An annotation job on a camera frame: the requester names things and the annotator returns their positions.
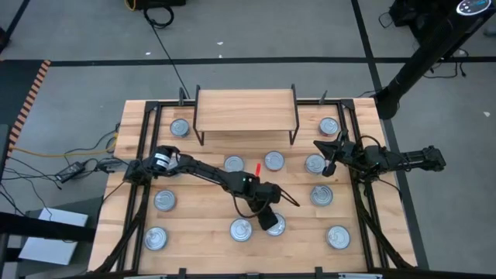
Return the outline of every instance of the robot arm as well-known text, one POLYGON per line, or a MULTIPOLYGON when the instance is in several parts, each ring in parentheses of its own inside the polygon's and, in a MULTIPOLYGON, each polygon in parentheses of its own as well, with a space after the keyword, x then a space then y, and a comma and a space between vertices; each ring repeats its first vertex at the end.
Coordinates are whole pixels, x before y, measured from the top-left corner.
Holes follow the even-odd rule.
MULTIPOLYGON (((245 218, 258 217, 258 222, 263 230, 277 224, 277 218, 270 208, 270 203, 278 203, 281 197, 286 198, 282 195, 283 190, 278 185, 270 182, 260 183, 257 176, 244 171, 223 171, 195 160, 187 154, 180 154, 179 149, 175 146, 159 146, 147 159, 134 160, 129 164, 124 180, 142 184, 151 180, 152 177, 171 177, 176 174, 191 174, 220 185, 224 191, 232 195, 236 211, 245 218), (174 158, 177 160, 177 166, 169 168, 169 163, 174 158), (244 216, 239 212, 236 198, 246 200, 253 212, 251 216, 244 216)), ((299 206, 293 199, 288 199, 288 201, 299 206)))
POLYGON ((413 168, 442 171, 446 166, 441 151, 434 146, 418 151, 394 153, 378 145, 363 148, 361 139, 359 143, 350 142, 346 139, 347 134, 348 131, 344 129, 332 142, 318 140, 313 142, 324 158, 329 161, 322 175, 326 177, 333 175, 336 170, 336 161, 358 171, 363 181, 374 181, 379 178, 380 174, 388 171, 409 171, 413 168))

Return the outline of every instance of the gray floor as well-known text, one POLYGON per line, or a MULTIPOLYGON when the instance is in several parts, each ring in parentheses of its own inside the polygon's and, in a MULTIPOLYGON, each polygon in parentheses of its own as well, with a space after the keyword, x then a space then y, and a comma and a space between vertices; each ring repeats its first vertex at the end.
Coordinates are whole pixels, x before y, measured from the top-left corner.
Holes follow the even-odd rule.
MULTIPOLYGON (((382 29, 377 17, 390 0, 360 0, 375 57, 408 57, 415 51, 406 29, 382 29)), ((6 28, 20 1, 0 2, 6 28)), ((174 58, 329 56, 364 57, 350 1, 191 0, 177 8, 176 21, 161 30, 174 58)), ((472 56, 496 55, 496 39, 474 35, 464 46, 472 56)), ((164 58, 150 27, 120 0, 31 1, 2 59, 164 58)), ((399 64, 379 64, 383 85, 399 64)), ((402 150, 435 145, 446 158, 442 173, 408 174, 429 265, 434 270, 496 274, 494 158, 496 64, 464 64, 467 78, 422 79, 401 102, 393 119, 402 150), (484 112, 494 113, 486 117, 484 112)), ((203 88, 297 87, 298 97, 353 97, 372 90, 366 64, 237 64, 180 66, 189 91, 203 88)), ((451 74, 453 65, 436 74, 451 74)), ((119 121, 126 99, 176 98, 179 83, 169 66, 52 67, 22 131, 18 146, 44 153, 92 146, 119 121)), ((46 173, 64 160, 14 153, 46 173)), ((19 164, 9 167, 29 172, 19 164)), ((71 181, 57 190, 39 180, 49 206, 101 196, 106 176, 71 181)), ((41 206, 27 181, 5 186, 23 210, 41 206)), ((0 201, 0 209, 12 211, 0 201)), ((73 274, 81 267, 73 269, 73 274)), ((39 277, 55 277, 44 274, 39 277)))

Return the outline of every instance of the can lid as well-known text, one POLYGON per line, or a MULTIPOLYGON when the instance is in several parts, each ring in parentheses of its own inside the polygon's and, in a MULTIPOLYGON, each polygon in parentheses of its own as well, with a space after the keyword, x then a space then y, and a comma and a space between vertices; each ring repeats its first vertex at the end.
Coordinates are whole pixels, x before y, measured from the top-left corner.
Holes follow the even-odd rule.
POLYGON ((269 236, 280 236, 286 229, 286 220, 284 219, 284 217, 279 213, 276 213, 276 217, 277 224, 273 225, 270 229, 267 230, 267 234, 269 236))
POLYGON ((145 246, 149 250, 160 250, 167 244, 167 233, 165 229, 153 227, 146 232, 145 246))
POLYGON ((339 125, 335 119, 325 117, 320 121, 319 127, 325 134, 332 135, 338 131, 339 125))
POLYGON ((284 166, 284 157, 277 151, 270 151, 265 155, 265 167, 269 170, 279 171, 284 166))
POLYGON ((327 243, 336 249, 345 249, 350 244, 350 233, 343 226, 333 226, 327 231, 327 243))
POLYGON ((332 190, 327 185, 315 186, 310 194, 310 199, 317 206, 330 205, 332 198, 332 190))
POLYGON ((253 228, 248 220, 239 218, 231 224, 231 237, 235 241, 247 241, 251 237, 252 231, 253 228))
POLYGON ((176 119, 170 124, 170 132, 175 136, 186 136, 189 131, 188 121, 176 119))
POLYGON ((176 197, 169 190, 163 190, 155 195, 155 207, 160 211, 169 211, 176 205, 176 197))
POLYGON ((241 157, 231 156, 224 161, 224 168, 227 172, 242 171, 245 168, 245 163, 241 157))
POLYGON ((305 161, 305 167, 307 168, 308 172, 311 172, 313 174, 321 174, 326 167, 325 161, 326 160, 324 159, 324 157, 318 154, 312 154, 307 157, 307 160, 305 161))

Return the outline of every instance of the yellow cable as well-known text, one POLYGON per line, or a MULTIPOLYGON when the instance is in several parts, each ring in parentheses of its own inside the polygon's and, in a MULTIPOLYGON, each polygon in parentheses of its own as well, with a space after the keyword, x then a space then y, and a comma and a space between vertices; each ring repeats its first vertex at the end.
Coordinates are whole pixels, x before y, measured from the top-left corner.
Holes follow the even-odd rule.
POLYGON ((114 134, 114 143, 106 148, 105 150, 99 150, 99 151, 91 151, 91 152, 81 152, 81 153, 67 153, 67 154, 45 154, 45 153, 37 153, 29 150, 25 150, 23 148, 19 147, 13 147, 12 150, 17 150, 23 153, 27 153, 33 156, 38 156, 38 157, 47 157, 47 158, 62 158, 62 157, 71 157, 71 156, 87 156, 87 155, 98 155, 98 154, 103 154, 106 153, 107 151, 112 150, 115 148, 115 145, 117 143, 117 133, 114 134))
POLYGON ((136 0, 133 1, 133 7, 129 7, 129 3, 127 2, 127 0, 124 0, 124 4, 126 4, 126 7, 130 10, 130 11, 136 11, 136 0))

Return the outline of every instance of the wooden platform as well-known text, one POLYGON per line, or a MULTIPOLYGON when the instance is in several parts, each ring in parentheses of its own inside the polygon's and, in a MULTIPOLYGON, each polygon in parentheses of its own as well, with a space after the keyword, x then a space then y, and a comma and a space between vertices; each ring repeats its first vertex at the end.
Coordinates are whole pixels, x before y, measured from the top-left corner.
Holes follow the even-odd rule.
MULTIPOLYGON (((117 157, 136 157, 144 105, 145 101, 126 103, 115 149, 117 157)), ((362 134, 373 136, 384 144, 374 101, 368 98, 355 99, 355 106, 362 134)), ((317 126, 323 117, 339 119, 335 107, 298 106, 300 130, 293 146, 289 144, 286 132, 208 133, 204 146, 199 145, 193 133, 184 139, 173 137, 169 130, 171 122, 176 118, 184 118, 192 125, 193 111, 193 107, 164 108, 158 145, 177 146, 182 153, 217 167, 223 166, 226 157, 239 155, 245 160, 245 171, 252 173, 257 163, 263 165, 267 152, 278 150, 285 156, 284 168, 270 172, 263 167, 260 178, 279 184, 301 207, 296 208, 286 201, 273 206, 275 212, 280 212, 286 218, 287 227, 282 236, 268 236, 260 229, 256 219, 251 219, 254 227, 252 238, 246 243, 237 243, 229 235, 229 226, 238 217, 230 195, 218 185, 184 174, 159 178, 153 182, 146 229, 153 226, 165 228, 169 243, 160 251, 143 248, 140 274, 177 274, 180 267, 186 267, 189 274, 308 273, 314 272, 315 267, 322 267, 324 272, 366 270, 348 170, 338 165, 335 175, 323 177, 308 174, 304 167, 305 158, 318 153, 313 140, 334 140, 333 137, 321 136, 317 126), (309 194, 317 184, 327 184, 333 190, 334 200, 330 206, 319 208, 311 203, 309 194), (176 194, 177 206, 171 212, 159 212, 153 206, 154 195, 163 189, 176 194), (351 244, 345 250, 335 250, 325 242, 326 230, 334 225, 345 226, 350 231, 351 244)), ((350 129, 349 114, 345 112, 345 115, 350 129)), ((152 126, 153 115, 150 117, 148 135, 151 134, 152 126)), ((149 148, 147 145, 145 154, 148 154, 149 148)), ((394 184, 392 174, 384 175, 382 179, 394 184)), ((112 174, 106 194, 121 181, 122 173, 112 174)), ((374 183, 374 193, 384 234, 410 264, 415 264, 398 193, 381 182, 374 183)), ((124 185, 102 206, 89 270, 102 263, 122 235, 128 197, 129 185, 124 185)), ((239 205, 242 212, 250 212, 245 201, 240 200, 239 205)), ((377 247, 372 233, 369 234, 373 240, 374 262, 379 266, 377 247)), ((126 258, 128 268, 134 239, 129 243, 126 258)))
POLYGON ((296 128, 291 89, 200 90, 198 100, 196 127, 199 132, 296 128))

